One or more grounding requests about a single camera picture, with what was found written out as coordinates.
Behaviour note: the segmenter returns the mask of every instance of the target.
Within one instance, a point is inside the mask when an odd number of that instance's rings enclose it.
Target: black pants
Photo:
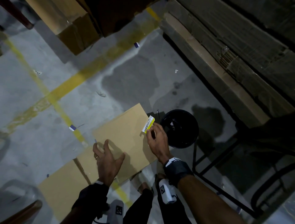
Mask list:
[[[177,198],[177,201],[173,204],[164,204],[159,188],[159,183],[156,184],[158,192],[158,202],[160,205],[164,224],[171,223],[183,223],[191,224],[188,219],[184,206]],[[147,224],[150,210],[152,208],[153,193],[151,190],[144,189],[142,195],[133,203],[128,209],[123,219],[123,224],[136,223],[136,224]]]

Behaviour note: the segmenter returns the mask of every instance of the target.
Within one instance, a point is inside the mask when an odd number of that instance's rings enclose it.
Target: hand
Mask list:
[[[125,159],[125,152],[122,153],[119,159],[115,160],[109,149],[108,139],[104,142],[104,153],[97,148],[97,143],[93,145],[93,152],[97,161],[99,181],[109,187],[121,168]]]
[[[147,143],[153,154],[158,158],[159,162],[164,165],[173,156],[168,146],[168,138],[163,127],[157,123],[147,130]]]

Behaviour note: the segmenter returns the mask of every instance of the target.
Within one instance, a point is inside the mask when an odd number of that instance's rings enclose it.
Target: left hand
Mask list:
[[[97,143],[93,145],[93,152],[97,161],[99,181],[110,187],[125,159],[125,153],[115,160],[109,149],[108,139],[104,142],[104,153],[97,148]]]

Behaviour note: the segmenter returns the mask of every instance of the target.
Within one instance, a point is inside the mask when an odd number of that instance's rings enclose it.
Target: concrete floor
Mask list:
[[[164,6],[163,0],[151,8],[162,16]],[[214,144],[224,143],[236,133],[235,121],[163,39],[157,22],[146,10],[121,31],[100,39],[78,56],[72,55],[42,21],[37,20],[34,29],[26,30],[3,9],[0,15],[0,24],[6,28],[8,36],[8,39],[2,38],[4,55],[0,57],[0,186],[4,198],[1,208],[9,205],[2,210],[0,221],[35,198],[44,200],[36,186],[80,154],[87,144],[93,144],[94,129],[137,103],[141,103],[146,113],[156,113],[157,109],[166,113],[176,108],[189,111]],[[138,35],[140,47],[124,49],[118,57],[109,56],[111,48],[123,48],[122,43],[128,42],[130,34]],[[98,66],[101,61],[107,61],[105,67]],[[39,81],[32,79],[32,69],[41,72],[37,75]],[[92,75],[84,80],[87,72]],[[73,76],[81,77],[82,81],[72,89],[73,83],[65,82]],[[49,103],[44,93],[59,86],[62,86],[62,98]],[[83,140],[69,129],[69,122],[76,127],[83,125],[79,127]],[[174,156],[192,166],[193,146],[171,150]],[[197,158],[202,155],[198,148]],[[206,159],[200,167],[208,163]],[[143,172],[153,184],[156,163]],[[244,199],[247,192],[243,197],[216,168],[206,177],[239,200],[249,202],[247,197]],[[259,187],[260,181],[257,183],[250,192]],[[129,181],[120,187],[128,200],[134,202],[139,197]],[[122,199],[117,192],[110,189],[108,202]],[[26,196],[13,202],[18,195]],[[185,207],[188,217],[195,223],[186,204]],[[246,213],[242,215],[251,221]],[[41,220],[42,223],[57,223],[46,204],[34,223]],[[149,223],[162,222],[155,197]]]

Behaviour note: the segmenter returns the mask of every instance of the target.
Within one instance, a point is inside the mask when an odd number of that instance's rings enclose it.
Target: yellow barcode label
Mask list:
[[[148,118],[147,123],[143,127],[142,132],[147,133],[147,130],[150,129],[150,127],[153,125],[154,121],[155,121],[155,119],[152,116],[150,116]]]

